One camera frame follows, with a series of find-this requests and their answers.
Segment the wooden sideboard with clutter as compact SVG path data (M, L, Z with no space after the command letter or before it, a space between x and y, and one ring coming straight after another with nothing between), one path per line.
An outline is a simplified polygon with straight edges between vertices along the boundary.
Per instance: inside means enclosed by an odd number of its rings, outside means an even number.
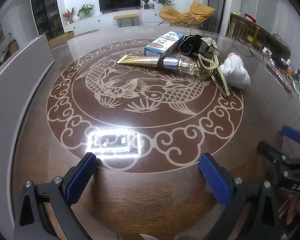
M286 91L295 92L300 99L300 70L295 70L291 64L289 47L279 35L270 34L262 27L260 28L261 33L258 36L258 40L262 43L262 50L259 51L251 45L244 44L249 49L254 49L254 51L260 53L262 59L266 61L269 71L275 75L278 82L281 83Z

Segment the white knitted sock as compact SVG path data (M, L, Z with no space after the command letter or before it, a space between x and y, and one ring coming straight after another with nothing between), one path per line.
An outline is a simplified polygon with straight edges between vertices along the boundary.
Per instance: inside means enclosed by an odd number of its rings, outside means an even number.
M230 87L245 89L250 86L250 76L238 55L230 53L220 65L220 69Z

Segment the wooden dining chair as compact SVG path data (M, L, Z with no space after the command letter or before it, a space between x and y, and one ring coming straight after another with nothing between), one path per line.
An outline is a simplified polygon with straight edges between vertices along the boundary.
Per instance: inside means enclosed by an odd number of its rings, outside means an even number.
M258 40L260 33L261 28L255 23L237 14L230 14L227 37L239 40L261 51L262 43Z

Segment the silver rhinestone hair accessory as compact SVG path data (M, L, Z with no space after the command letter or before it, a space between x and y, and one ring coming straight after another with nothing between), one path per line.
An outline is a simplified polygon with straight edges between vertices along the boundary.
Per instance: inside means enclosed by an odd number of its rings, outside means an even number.
M215 51L220 52L220 48L212 37L189 35L179 44L179 52L186 56L204 55Z

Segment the glass perfume bottle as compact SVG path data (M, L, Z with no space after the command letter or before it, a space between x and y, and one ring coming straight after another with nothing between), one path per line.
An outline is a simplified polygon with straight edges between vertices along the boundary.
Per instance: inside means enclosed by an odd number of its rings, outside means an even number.
M168 69L190 75L195 73L196 67L195 63L181 60L177 57L160 57L157 62L157 68L159 69Z

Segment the gold cosmetic tube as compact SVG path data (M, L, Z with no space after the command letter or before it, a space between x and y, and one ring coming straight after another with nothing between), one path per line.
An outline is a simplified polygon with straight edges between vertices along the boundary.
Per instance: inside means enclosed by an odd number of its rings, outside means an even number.
M125 55L117 61L117 64L163 68L163 63L159 60L160 57L157 56Z

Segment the blue white toothpaste box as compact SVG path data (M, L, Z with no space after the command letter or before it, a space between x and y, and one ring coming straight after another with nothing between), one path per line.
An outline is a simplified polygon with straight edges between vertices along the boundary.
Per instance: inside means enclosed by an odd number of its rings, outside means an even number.
M172 54L184 39L183 34L169 31L144 47L145 56L167 56Z

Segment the orange lounge chair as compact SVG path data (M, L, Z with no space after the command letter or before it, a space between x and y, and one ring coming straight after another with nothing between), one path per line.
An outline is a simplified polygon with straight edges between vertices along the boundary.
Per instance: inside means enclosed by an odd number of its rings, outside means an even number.
M164 6L159 12L163 22L176 27L195 27L207 21L215 12L215 8L193 2L188 12L181 13L170 6Z

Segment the cardboard box on floor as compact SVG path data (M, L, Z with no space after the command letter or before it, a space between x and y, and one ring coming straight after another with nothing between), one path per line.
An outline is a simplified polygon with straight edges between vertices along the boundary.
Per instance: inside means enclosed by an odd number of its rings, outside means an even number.
M73 31L67 31L66 33L64 33L62 35L52 38L49 41L49 46L51 48L55 48L55 47L61 46L63 44L66 44L67 41L74 38L74 36L75 36L75 34Z

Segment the small potted plant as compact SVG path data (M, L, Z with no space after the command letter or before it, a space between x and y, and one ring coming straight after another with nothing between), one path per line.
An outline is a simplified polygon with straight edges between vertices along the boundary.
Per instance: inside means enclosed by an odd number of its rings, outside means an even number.
M150 0L142 0L143 1L143 8L146 10L146 9L149 9L149 2Z

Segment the wooden bench stool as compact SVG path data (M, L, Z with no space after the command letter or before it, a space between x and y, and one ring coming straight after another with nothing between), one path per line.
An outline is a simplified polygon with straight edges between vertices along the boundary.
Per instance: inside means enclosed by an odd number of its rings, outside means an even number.
M127 19L130 20L131 26L135 26L135 19L139 18L139 14L138 13L132 13L132 14L123 14L123 15L115 15L113 17L113 20L118 22L118 26L119 28L122 27L122 22L126 21Z

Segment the red flower vase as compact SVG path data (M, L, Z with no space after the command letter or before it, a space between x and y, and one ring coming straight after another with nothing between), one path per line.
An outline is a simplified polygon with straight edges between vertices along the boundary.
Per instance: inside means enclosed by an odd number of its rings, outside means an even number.
M66 22L68 24L73 23L74 13L75 13L75 7L72 7L71 10L66 9L66 11L63 13L63 17L66 19Z

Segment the white tv cabinet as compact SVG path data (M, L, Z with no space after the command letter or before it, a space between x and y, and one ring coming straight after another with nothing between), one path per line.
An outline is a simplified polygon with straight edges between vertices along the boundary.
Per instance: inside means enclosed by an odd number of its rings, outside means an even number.
M139 10L125 10L117 11L106 14L100 14L97 16L87 17L71 24L64 24L63 29L67 31L73 31L75 36L83 33L88 33L95 30L113 29L119 28L118 22L113 20L115 15L138 13L140 16L135 19L135 26L140 25L159 25L162 19L159 17L160 10L157 9L139 9ZM131 26L130 20L122 22L122 27Z

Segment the green plant left of tv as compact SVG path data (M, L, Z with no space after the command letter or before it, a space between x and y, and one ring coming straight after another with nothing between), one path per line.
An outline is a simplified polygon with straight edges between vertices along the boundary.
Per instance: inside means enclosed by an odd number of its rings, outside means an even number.
M78 10L77 16L82 18L87 18L91 16L91 12L94 9L94 4L83 4L80 9Z

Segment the black glass display cabinet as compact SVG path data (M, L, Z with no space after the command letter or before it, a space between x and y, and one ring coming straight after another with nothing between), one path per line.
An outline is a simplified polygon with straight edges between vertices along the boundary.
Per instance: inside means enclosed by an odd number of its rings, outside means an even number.
M39 35L51 40L64 34L57 0L30 0L34 21Z

